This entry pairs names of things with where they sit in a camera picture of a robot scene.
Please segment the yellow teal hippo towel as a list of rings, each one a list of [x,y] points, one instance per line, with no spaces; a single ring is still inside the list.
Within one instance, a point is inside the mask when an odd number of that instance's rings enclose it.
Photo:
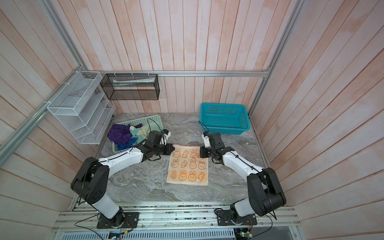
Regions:
[[[139,124],[135,127],[130,126],[130,133],[132,134],[133,138],[137,138],[135,145],[143,141],[148,136],[149,132],[149,126],[143,126],[142,124]]]

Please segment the orange bunny print towel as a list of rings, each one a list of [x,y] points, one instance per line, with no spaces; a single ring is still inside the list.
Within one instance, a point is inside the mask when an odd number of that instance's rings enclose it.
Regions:
[[[173,145],[167,183],[207,186],[209,184],[208,158],[202,159],[199,146]]]

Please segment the light green plastic basket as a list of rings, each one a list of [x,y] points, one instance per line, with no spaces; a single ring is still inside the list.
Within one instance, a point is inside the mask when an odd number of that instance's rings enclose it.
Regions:
[[[146,139],[150,131],[163,130],[159,115],[134,119],[113,124],[108,132],[108,139],[112,142],[112,150],[119,153]]]

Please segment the teal plastic basket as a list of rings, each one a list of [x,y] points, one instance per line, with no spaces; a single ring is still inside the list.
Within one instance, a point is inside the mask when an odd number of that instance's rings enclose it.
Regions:
[[[250,130],[251,123],[243,105],[202,103],[200,125],[210,133],[241,135]]]

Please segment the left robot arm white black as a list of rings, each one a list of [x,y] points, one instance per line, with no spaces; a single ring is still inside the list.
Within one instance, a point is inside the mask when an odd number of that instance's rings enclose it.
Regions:
[[[175,150],[168,143],[171,132],[151,131],[147,139],[125,152],[107,158],[87,158],[71,183],[71,189],[101,215],[119,226],[124,212],[106,193],[108,179],[115,173],[154,156],[169,156]]]

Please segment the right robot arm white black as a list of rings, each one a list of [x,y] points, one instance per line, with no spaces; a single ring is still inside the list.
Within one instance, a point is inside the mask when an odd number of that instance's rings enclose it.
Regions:
[[[262,217],[287,203],[272,168],[262,168],[244,159],[233,148],[225,146],[219,133],[204,132],[202,139],[202,158],[212,158],[215,164],[231,168],[247,182],[248,197],[233,203],[228,211],[221,211],[219,217],[238,222],[249,215]]]

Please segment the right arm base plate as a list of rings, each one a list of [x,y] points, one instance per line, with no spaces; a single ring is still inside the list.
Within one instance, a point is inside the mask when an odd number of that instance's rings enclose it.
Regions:
[[[234,226],[234,225],[257,225],[257,219],[255,215],[248,215],[241,217],[234,210],[223,210],[217,208],[214,210],[217,216],[217,222],[219,226]]]

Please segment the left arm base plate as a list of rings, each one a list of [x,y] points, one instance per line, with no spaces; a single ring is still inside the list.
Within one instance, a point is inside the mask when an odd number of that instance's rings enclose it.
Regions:
[[[97,229],[118,229],[128,228],[134,229],[138,225],[139,212],[121,212],[119,211],[116,216],[108,219],[103,214],[98,217]]]

